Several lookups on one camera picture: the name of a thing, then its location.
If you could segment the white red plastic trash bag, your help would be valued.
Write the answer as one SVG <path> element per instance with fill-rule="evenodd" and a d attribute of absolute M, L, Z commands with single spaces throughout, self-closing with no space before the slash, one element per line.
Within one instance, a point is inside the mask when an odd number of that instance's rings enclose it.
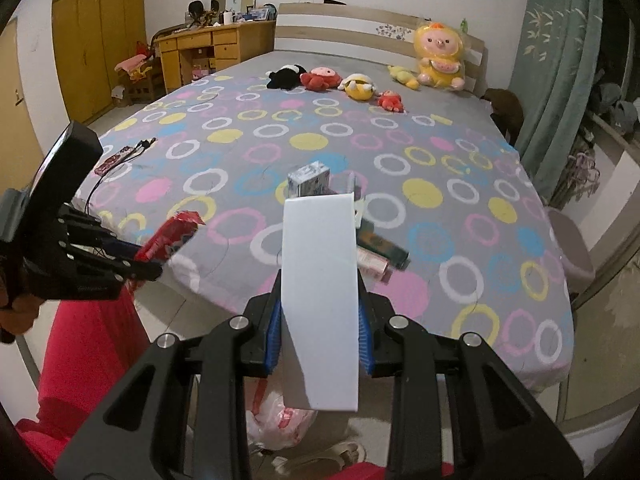
<path fill-rule="evenodd" d="M 244 394 L 248 443 L 263 450 L 299 445 L 317 417 L 316 411 L 286 406 L 277 378 L 246 378 Z"/>

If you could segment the brown plush by bed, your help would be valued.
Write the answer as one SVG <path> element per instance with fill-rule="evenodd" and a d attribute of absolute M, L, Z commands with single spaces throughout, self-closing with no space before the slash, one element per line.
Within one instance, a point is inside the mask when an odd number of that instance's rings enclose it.
<path fill-rule="evenodd" d="M 482 96 L 491 105 L 490 117 L 511 146 L 524 124 L 524 112 L 518 97 L 506 89 L 488 88 Z"/>

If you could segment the wooden desk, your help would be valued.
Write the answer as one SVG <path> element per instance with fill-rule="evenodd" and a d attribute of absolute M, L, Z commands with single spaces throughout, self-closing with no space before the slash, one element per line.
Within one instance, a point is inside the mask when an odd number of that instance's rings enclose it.
<path fill-rule="evenodd" d="M 197 70 L 219 72 L 271 52 L 275 32 L 275 21 L 259 21 L 174 32 L 157 39 L 166 92 L 190 84 Z"/>

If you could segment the teal bamboo curtain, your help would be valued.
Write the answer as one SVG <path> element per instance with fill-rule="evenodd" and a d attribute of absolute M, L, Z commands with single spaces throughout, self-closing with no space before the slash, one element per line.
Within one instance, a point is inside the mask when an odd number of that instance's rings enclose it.
<path fill-rule="evenodd" d="M 516 141 L 538 195 L 550 200 L 588 103 L 603 0 L 527 0 L 509 89 L 524 110 Z"/>

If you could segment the small red plush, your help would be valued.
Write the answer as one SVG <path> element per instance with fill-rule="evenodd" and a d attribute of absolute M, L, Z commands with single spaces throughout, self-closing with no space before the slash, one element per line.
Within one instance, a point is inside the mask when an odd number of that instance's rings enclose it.
<path fill-rule="evenodd" d="M 378 96 L 378 106 L 392 113 L 403 113 L 405 111 L 401 96 L 392 90 L 383 91 Z"/>

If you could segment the red snack wrapper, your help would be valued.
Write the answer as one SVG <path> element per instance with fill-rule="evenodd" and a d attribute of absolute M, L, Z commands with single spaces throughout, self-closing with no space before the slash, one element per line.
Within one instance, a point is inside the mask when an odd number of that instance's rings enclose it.
<path fill-rule="evenodd" d="M 205 222 L 197 211 L 179 211 L 170 216 L 137 251 L 134 260 L 166 263 L 198 232 Z"/>

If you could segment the person in red clothes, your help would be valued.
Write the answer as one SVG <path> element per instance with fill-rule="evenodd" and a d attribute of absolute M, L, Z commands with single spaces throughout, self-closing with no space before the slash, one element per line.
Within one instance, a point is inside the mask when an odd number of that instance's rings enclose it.
<path fill-rule="evenodd" d="M 114 300 L 60 302 L 40 373 L 37 418 L 15 424 L 47 470 L 149 345 L 128 288 Z"/>

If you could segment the blue white milk carton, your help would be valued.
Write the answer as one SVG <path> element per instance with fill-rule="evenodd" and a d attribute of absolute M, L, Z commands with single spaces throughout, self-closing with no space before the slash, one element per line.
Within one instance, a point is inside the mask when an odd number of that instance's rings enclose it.
<path fill-rule="evenodd" d="M 330 186 L 330 168 L 315 160 L 288 174 L 288 198 L 322 195 Z"/>

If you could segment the yellow wooden wardrobe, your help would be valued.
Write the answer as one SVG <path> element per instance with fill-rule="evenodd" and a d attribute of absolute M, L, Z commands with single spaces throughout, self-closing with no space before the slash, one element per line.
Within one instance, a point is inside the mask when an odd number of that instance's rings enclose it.
<path fill-rule="evenodd" d="M 146 40 L 144 0 L 52 0 L 52 38 L 66 113 L 88 124 L 113 106 L 116 65 Z"/>

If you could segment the wooden chair with clothes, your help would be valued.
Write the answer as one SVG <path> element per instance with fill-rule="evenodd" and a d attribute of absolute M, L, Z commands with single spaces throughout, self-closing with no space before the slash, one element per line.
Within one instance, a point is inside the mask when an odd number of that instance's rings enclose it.
<path fill-rule="evenodd" d="M 117 82 L 112 100 L 116 105 L 151 103 L 165 92 L 160 57 L 144 42 L 138 41 L 136 54 L 118 63 L 114 72 Z"/>

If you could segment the large yellow pig plush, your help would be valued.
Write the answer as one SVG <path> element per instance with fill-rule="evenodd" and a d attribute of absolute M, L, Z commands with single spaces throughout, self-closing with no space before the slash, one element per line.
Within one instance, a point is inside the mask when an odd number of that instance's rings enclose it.
<path fill-rule="evenodd" d="M 422 86 L 461 91 L 465 86 L 465 46 L 456 30 L 429 22 L 416 30 L 413 40 Z"/>

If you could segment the black white plush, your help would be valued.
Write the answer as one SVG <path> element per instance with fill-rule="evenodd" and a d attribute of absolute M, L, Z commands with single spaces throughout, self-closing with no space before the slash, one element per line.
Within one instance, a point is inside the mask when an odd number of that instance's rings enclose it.
<path fill-rule="evenodd" d="M 300 77 L 307 71 L 298 64 L 283 65 L 278 70 L 266 73 L 268 89 L 293 90 L 300 85 Z"/>

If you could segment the dark green gold box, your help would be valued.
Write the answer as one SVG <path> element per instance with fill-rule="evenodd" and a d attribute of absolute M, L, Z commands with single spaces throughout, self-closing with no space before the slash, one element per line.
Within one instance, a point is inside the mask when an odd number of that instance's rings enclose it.
<path fill-rule="evenodd" d="M 376 234 L 371 221 L 361 220 L 360 227 L 356 229 L 356 239 L 359 247 L 386 259 L 394 269 L 399 271 L 407 269 L 410 262 L 409 253 L 404 248 Z"/>

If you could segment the white square box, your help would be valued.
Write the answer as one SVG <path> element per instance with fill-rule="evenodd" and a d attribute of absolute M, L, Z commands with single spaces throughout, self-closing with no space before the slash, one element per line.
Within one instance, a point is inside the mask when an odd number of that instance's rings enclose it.
<path fill-rule="evenodd" d="M 350 194 L 284 205 L 282 387 L 290 408 L 358 410 L 358 278 Z"/>

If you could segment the white red medicine box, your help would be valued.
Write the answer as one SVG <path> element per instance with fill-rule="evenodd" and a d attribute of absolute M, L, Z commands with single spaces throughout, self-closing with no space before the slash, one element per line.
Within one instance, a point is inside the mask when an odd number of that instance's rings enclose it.
<path fill-rule="evenodd" d="M 383 281 L 390 268 L 386 258 L 362 247 L 357 248 L 357 264 L 361 273 L 377 281 Z"/>

